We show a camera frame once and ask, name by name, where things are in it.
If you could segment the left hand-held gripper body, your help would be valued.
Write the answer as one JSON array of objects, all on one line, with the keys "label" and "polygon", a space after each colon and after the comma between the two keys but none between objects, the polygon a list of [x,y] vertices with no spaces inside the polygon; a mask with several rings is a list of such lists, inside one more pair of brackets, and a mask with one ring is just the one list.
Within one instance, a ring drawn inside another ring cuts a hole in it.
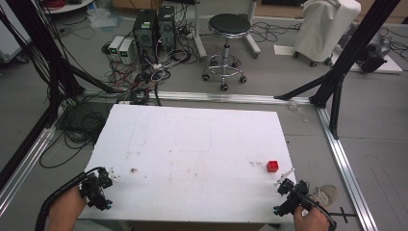
[{"label": "left hand-held gripper body", "polygon": [[96,167],[86,173],[80,183],[80,195],[88,199],[88,206],[100,211],[109,210],[112,201],[107,199],[104,190],[113,185],[109,172],[104,167]]}]

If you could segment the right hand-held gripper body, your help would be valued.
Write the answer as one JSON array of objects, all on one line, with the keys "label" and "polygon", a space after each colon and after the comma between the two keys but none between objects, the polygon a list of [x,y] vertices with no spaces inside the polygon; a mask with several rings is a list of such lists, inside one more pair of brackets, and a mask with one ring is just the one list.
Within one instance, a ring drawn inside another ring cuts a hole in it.
[{"label": "right hand-held gripper body", "polygon": [[293,214],[294,210],[302,206],[307,211],[310,210],[309,185],[300,180],[294,183],[292,180],[286,178],[279,186],[277,192],[280,195],[285,195],[287,199],[279,206],[273,207],[273,213],[279,217],[287,214]]}]

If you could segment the person's right hand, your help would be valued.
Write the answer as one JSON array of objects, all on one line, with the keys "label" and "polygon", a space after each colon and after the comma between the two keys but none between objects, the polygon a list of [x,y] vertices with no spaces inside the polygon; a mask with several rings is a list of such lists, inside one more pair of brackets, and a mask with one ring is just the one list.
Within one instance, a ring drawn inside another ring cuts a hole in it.
[{"label": "person's right hand", "polygon": [[294,210],[293,222],[295,231],[328,231],[328,218],[316,207],[307,215],[303,215],[304,208],[299,206]]}]

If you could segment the person's left hand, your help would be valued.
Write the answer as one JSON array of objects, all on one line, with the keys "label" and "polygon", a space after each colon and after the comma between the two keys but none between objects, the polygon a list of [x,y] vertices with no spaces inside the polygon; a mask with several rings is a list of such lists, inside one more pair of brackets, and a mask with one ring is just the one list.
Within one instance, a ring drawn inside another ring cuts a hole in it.
[{"label": "person's left hand", "polygon": [[68,190],[52,204],[47,231],[73,231],[86,205],[87,200],[81,196],[78,186]]}]

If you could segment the person's grey shoe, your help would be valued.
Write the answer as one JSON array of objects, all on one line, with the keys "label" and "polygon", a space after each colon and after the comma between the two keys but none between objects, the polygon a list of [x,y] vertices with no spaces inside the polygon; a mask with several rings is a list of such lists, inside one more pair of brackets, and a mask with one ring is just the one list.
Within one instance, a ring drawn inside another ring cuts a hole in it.
[{"label": "person's grey shoe", "polygon": [[338,196],[337,188],[334,185],[323,185],[316,187],[310,198],[316,201],[322,207],[332,205]]}]

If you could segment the white bench power supply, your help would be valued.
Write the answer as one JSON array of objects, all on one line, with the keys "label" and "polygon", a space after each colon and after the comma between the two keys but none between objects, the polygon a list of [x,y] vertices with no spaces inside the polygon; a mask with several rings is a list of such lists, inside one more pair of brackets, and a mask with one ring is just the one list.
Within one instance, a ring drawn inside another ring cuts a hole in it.
[{"label": "white bench power supply", "polygon": [[119,56],[123,64],[131,64],[134,60],[133,41],[126,38],[119,48]]},{"label": "white bench power supply", "polygon": [[108,47],[111,59],[114,62],[120,61],[119,48],[124,40],[124,36],[116,36]]}]

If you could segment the white paper sheet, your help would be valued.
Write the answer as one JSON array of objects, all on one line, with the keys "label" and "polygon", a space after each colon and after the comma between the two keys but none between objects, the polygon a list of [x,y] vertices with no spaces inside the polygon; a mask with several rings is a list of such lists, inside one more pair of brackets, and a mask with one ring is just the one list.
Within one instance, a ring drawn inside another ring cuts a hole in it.
[{"label": "white paper sheet", "polygon": [[295,49],[292,46],[274,45],[274,53],[282,56],[293,56]]}]

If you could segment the black computer tower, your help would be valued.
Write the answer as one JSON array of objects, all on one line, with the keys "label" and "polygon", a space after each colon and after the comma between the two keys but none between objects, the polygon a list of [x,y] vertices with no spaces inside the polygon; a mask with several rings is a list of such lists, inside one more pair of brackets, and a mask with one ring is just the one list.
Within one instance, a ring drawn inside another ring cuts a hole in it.
[{"label": "black computer tower", "polygon": [[162,49],[166,52],[176,47],[174,13],[173,6],[161,6],[158,10],[160,41]]},{"label": "black computer tower", "polygon": [[152,9],[139,10],[133,26],[133,34],[142,64],[148,64],[147,58],[154,58],[158,40],[157,11]]}]

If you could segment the grey and black device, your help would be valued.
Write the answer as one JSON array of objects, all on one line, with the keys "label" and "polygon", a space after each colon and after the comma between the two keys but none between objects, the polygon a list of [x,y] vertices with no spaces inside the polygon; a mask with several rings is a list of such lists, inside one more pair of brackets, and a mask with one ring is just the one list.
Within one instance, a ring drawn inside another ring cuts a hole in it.
[{"label": "grey and black device", "polygon": [[388,38],[376,33],[359,55],[356,64],[366,73],[373,73],[386,62],[385,56],[391,51]]}]

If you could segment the white floor board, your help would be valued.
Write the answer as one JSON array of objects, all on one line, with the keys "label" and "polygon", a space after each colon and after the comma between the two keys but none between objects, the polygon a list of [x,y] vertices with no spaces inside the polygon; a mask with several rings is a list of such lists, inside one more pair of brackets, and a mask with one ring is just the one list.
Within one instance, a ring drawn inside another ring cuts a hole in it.
[{"label": "white floor board", "polygon": [[[394,62],[390,56],[385,57],[386,62],[379,66],[375,73],[381,74],[400,74],[403,70]],[[353,72],[364,72],[364,70],[357,64],[354,64],[350,69]]]}]

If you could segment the white covered cart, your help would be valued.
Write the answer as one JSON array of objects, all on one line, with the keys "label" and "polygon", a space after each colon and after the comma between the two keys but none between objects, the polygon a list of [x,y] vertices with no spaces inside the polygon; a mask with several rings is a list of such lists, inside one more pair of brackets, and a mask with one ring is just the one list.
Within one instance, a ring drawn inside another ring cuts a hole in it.
[{"label": "white covered cart", "polygon": [[325,62],[360,11],[356,0],[307,0],[293,56],[305,56],[311,66]]}]

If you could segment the clear plastic bag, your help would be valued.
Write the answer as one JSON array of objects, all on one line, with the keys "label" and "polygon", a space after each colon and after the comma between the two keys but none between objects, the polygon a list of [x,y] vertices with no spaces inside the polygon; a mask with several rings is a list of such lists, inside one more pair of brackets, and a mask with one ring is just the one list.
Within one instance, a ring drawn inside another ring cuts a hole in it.
[{"label": "clear plastic bag", "polygon": [[89,25],[93,29],[115,28],[121,24],[122,18],[109,9],[87,10]]}]

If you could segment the black round stool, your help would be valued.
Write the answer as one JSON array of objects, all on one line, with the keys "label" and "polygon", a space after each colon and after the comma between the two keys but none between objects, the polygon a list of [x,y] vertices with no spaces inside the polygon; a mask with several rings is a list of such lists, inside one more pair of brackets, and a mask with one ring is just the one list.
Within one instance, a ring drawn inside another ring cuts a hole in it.
[{"label": "black round stool", "polygon": [[208,82],[212,76],[220,78],[220,89],[229,89],[225,82],[227,77],[240,76],[239,81],[243,84],[247,81],[242,71],[241,61],[230,54],[230,39],[242,39],[249,35],[251,25],[249,21],[237,14],[222,13],[210,18],[208,27],[210,32],[224,38],[225,43],[221,54],[212,55],[207,59],[201,79]]}]

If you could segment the round white table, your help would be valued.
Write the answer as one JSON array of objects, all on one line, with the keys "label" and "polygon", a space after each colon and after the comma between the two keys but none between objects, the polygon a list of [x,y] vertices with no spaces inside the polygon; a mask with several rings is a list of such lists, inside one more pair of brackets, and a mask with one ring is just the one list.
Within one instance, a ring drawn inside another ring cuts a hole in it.
[{"label": "round white table", "polygon": [[68,13],[87,7],[94,0],[41,0],[40,6],[47,14]]}]

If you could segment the aluminium floor rail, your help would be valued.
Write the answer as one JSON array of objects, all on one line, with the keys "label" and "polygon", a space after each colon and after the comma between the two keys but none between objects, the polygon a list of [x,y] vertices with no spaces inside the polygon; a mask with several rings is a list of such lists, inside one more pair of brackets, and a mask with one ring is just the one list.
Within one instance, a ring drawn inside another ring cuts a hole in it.
[{"label": "aluminium floor rail", "polygon": [[22,162],[17,166],[11,178],[5,185],[5,188],[0,191],[0,218],[5,214],[9,205],[13,201],[15,195],[24,184],[25,180],[31,173],[39,156],[51,142],[56,133],[54,126],[44,128],[39,135],[34,139],[34,143],[29,146]]},{"label": "aluminium floor rail", "polygon": [[259,105],[310,105],[307,97],[294,97],[289,100],[277,99],[270,95],[250,95],[231,93],[203,93],[181,91],[158,91],[160,100],[196,101],[212,103],[259,104]]},{"label": "aluminium floor rail", "polygon": [[329,114],[325,109],[317,109],[317,113],[362,229],[364,231],[379,231],[341,141],[337,140],[329,129]]}]

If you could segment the black frame strut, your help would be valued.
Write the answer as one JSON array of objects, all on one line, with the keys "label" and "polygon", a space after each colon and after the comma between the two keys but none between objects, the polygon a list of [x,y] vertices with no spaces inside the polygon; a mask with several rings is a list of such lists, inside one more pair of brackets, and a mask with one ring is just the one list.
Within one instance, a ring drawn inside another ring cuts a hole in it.
[{"label": "black frame strut", "polygon": [[374,0],[333,67],[318,79],[285,94],[275,96],[275,99],[287,101],[302,92],[319,87],[318,91],[309,98],[309,102],[322,109],[326,106],[327,100],[332,98],[328,128],[332,136],[337,140],[339,138],[338,119],[344,78],[400,1]]},{"label": "black frame strut", "polygon": [[34,144],[40,132],[44,128],[49,128],[57,119],[61,102],[67,98],[75,98],[85,91],[76,80],[76,77],[91,83],[104,92],[119,93],[119,90],[103,84],[86,73],[85,70],[81,70],[71,64],[68,58],[63,56],[60,48],[53,40],[50,25],[45,22],[45,18],[39,13],[32,0],[5,1],[30,37],[33,45],[26,43],[26,39],[19,34],[1,10],[0,21],[3,22],[23,51],[28,55],[39,77],[48,86],[47,97],[49,105],[23,143],[0,171],[0,191],[4,190],[6,184],[11,181],[12,175],[27,156],[28,150]]}]

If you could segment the white table leg frame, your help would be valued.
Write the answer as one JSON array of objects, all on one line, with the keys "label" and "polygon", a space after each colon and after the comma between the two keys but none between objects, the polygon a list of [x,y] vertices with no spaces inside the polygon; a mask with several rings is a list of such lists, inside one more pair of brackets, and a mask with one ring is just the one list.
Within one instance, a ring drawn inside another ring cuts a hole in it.
[{"label": "white table leg frame", "polygon": [[[207,58],[207,52],[205,50],[204,44],[201,40],[200,37],[200,2],[201,0],[193,0],[194,3],[194,28],[192,31],[192,37],[195,43],[195,46],[197,48],[198,54],[199,54],[199,60],[203,61],[204,59]],[[249,22],[253,21],[256,6],[257,6],[258,0],[249,0],[249,6],[248,6],[248,13],[247,13],[247,19]],[[252,50],[254,54],[254,58],[257,59],[258,56],[261,54],[261,49],[259,48],[258,44],[255,42],[254,38],[248,34],[247,36],[244,37],[245,40],[247,41],[250,49]]]}]

